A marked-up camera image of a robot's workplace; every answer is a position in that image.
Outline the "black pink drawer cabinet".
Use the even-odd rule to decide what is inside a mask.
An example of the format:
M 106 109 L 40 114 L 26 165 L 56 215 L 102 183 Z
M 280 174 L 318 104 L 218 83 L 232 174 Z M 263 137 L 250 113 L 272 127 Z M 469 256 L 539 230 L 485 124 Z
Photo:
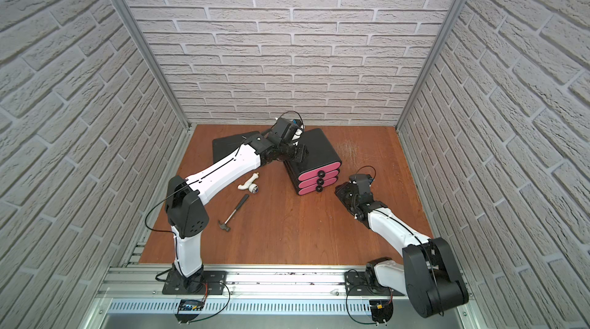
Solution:
M 286 161 L 284 166 L 298 195 L 322 192 L 336 183 L 342 160 L 330 140 L 320 128 L 306 131 L 299 143 L 306 153 L 301 162 Z

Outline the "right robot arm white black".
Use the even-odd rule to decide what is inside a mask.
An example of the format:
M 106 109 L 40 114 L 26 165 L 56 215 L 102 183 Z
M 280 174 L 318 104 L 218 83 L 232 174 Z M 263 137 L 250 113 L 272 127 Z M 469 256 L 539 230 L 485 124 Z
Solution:
M 404 295 L 423 318 L 467 304 L 470 293 L 450 244 L 416 231 L 376 201 L 373 181 L 371 175 L 354 174 L 336 187 L 335 195 L 357 221 L 387 241 L 403 263 L 380 258 L 369 262 L 364 272 L 347 272 L 347 291 Z

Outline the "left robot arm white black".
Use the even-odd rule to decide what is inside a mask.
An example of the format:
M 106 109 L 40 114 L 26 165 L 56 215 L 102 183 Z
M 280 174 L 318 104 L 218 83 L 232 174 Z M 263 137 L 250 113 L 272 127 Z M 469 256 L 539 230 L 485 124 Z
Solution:
M 263 132 L 241 140 L 236 149 L 207 169 L 187 178 L 175 176 L 168 183 L 165 204 L 169 229 L 173 235 L 175 260 L 171 276 L 179 278 L 184 288 L 204 284 L 201 259 L 201 233 L 209 223 L 205 206 L 218 192 L 255 169 L 273 161 L 304 158 L 305 146 L 300 137 L 304 121 L 279 117 Z

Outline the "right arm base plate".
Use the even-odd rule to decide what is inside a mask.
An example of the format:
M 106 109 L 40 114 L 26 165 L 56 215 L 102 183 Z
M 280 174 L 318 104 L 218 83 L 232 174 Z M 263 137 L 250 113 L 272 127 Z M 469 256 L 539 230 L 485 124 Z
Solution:
M 344 273 L 345 289 L 349 296 L 389 296 L 402 297 L 404 294 L 380 284 L 374 273 L 358 272 L 350 269 Z

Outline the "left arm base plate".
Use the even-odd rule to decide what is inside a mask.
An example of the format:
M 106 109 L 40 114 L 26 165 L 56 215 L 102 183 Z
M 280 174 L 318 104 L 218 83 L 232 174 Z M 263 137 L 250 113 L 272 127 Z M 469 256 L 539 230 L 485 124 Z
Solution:
M 226 291 L 227 271 L 204 270 L 190 278 L 173 269 L 167 274 L 162 289 L 163 295 L 223 295 Z

